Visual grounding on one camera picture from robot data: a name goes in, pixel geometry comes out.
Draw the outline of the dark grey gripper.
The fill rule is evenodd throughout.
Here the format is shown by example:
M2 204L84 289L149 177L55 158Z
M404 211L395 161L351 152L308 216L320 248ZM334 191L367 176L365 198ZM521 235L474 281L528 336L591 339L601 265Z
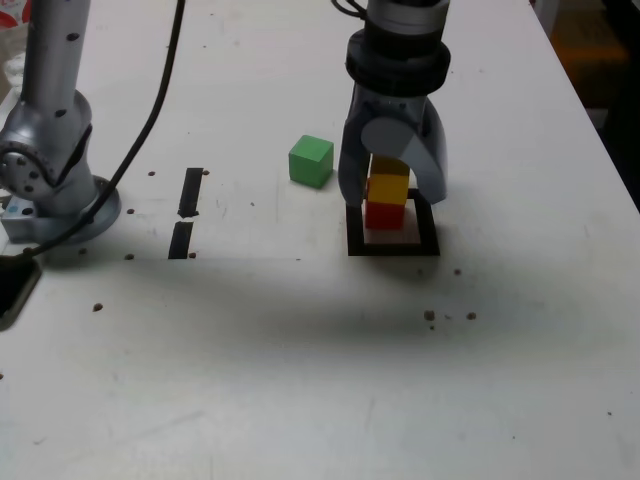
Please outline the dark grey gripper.
M427 97L392 97L364 87L353 88L338 165L338 183L348 206L363 202L369 152L407 165L429 204L446 198L446 138Z

